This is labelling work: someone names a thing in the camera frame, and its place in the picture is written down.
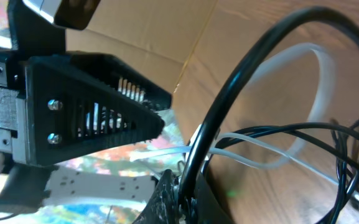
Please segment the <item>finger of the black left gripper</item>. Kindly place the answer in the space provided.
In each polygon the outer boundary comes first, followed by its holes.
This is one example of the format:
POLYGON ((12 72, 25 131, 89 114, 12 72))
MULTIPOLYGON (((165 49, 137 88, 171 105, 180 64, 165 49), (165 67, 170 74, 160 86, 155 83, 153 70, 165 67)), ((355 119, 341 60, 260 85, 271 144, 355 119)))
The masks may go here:
POLYGON ((51 166, 157 138, 171 94, 119 58, 76 52, 25 67, 29 164, 51 166))

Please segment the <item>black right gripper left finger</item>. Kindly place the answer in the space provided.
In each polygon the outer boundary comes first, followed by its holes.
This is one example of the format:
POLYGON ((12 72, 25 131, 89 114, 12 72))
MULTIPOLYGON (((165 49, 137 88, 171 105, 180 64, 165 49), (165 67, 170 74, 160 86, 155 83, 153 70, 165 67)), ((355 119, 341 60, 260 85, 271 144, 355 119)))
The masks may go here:
POLYGON ((133 224, 179 224, 174 182, 174 173, 170 169, 165 170, 145 209, 133 224))

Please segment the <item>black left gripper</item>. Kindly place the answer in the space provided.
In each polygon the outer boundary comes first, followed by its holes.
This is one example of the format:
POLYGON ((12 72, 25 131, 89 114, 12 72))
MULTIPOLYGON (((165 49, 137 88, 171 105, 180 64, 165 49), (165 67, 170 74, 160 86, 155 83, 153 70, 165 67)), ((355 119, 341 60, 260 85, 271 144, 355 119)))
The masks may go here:
POLYGON ((0 152, 29 163, 25 64, 30 57, 64 53, 65 31, 54 21, 61 0, 7 4, 11 49, 0 47, 0 152))

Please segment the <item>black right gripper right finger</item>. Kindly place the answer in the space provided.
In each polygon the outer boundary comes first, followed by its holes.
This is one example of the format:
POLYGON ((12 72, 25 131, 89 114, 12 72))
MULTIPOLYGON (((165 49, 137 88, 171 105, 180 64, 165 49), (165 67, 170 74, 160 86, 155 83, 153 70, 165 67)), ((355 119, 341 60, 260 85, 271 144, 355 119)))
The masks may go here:
POLYGON ((192 199, 191 223, 230 224, 233 220, 222 209, 202 174, 197 177, 192 199))

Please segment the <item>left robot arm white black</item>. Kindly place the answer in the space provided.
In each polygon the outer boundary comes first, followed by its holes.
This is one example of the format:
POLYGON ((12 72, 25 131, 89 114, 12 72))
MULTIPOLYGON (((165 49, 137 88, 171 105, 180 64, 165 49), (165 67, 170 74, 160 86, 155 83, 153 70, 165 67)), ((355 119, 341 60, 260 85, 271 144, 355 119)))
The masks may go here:
POLYGON ((66 50, 98 1, 9 1, 0 47, 0 212, 124 203, 142 209, 155 177, 80 172, 62 162, 157 138, 171 94, 118 57, 66 50))

